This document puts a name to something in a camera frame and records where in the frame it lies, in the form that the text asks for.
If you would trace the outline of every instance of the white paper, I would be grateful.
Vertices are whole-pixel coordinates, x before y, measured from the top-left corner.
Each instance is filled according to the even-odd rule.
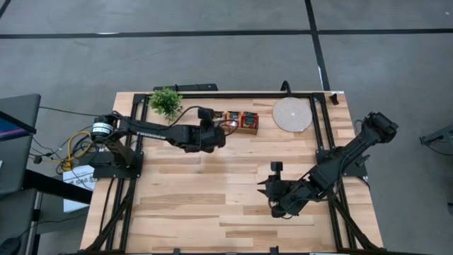
[[[96,184],[93,178],[94,168],[91,166],[78,166],[72,171],[63,172],[63,181],[65,183],[70,183],[72,185],[78,186],[80,188],[85,188],[88,190],[94,191],[94,186]],[[63,200],[63,211],[65,213],[74,212],[85,208],[89,205],[79,202],[74,202],[72,200],[64,199]]]

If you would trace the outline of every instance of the green plant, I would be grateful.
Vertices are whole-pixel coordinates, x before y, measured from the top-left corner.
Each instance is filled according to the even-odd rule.
[[[165,119],[169,122],[174,120],[178,113],[181,112],[183,106],[181,105],[181,99],[183,96],[178,95],[176,91],[172,91],[169,88],[164,88],[160,91],[156,91],[149,97],[151,101],[149,106],[155,109],[155,113],[164,115]]]

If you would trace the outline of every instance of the gray floor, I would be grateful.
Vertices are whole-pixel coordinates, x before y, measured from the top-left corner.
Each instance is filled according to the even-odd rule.
[[[320,30],[453,28],[449,0],[312,2]],[[12,0],[0,20],[0,33],[308,27],[302,0]],[[320,40],[331,89],[346,92],[352,117],[381,111],[400,125],[391,144],[369,151],[367,163],[385,247],[451,254],[453,158],[421,147],[418,136],[453,122],[453,35]],[[321,89],[309,35],[0,40],[2,97],[39,93],[42,105],[73,111],[107,113],[117,91],[211,82],[224,91],[275,90],[283,79],[293,90]],[[57,147],[91,122],[40,110],[37,138]],[[29,167],[55,174],[53,165]],[[77,250],[82,231],[77,224],[43,235],[40,253]]]

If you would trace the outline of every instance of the wooden table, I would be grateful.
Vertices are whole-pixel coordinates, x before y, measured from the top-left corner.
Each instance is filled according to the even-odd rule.
[[[129,115],[133,96],[130,92],[118,93],[113,109]],[[258,113],[258,134],[233,134],[224,148],[212,154],[186,154],[167,142],[144,139],[145,163],[137,182],[127,252],[172,252],[173,248],[182,252],[268,252],[269,247],[277,245],[281,252],[335,251],[327,203],[309,202],[299,217],[275,219],[270,216],[267,198],[256,191],[257,182],[272,174],[271,161],[284,163],[283,179],[298,179],[316,163],[313,123],[304,132],[279,129],[272,116],[277,100],[183,99],[185,108],[200,105],[216,111]],[[355,134],[345,95],[339,94],[338,100],[339,105],[328,101],[327,106],[335,143],[343,146]],[[317,112],[325,139],[320,108]],[[151,109],[147,121],[167,124]],[[189,111],[180,123],[198,124],[197,111]],[[343,180],[352,218],[372,242],[381,246],[368,188],[354,177]],[[81,249],[98,234],[109,183],[103,179],[96,184]],[[105,221],[110,218],[114,194],[113,188]],[[347,247],[344,223],[338,217]],[[121,226],[119,222],[114,248],[119,244]]]

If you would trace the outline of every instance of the wooden disc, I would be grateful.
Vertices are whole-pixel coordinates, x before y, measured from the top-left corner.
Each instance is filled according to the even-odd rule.
[[[274,105],[275,123],[284,131],[301,132],[310,126],[313,116],[308,99],[287,97]]]

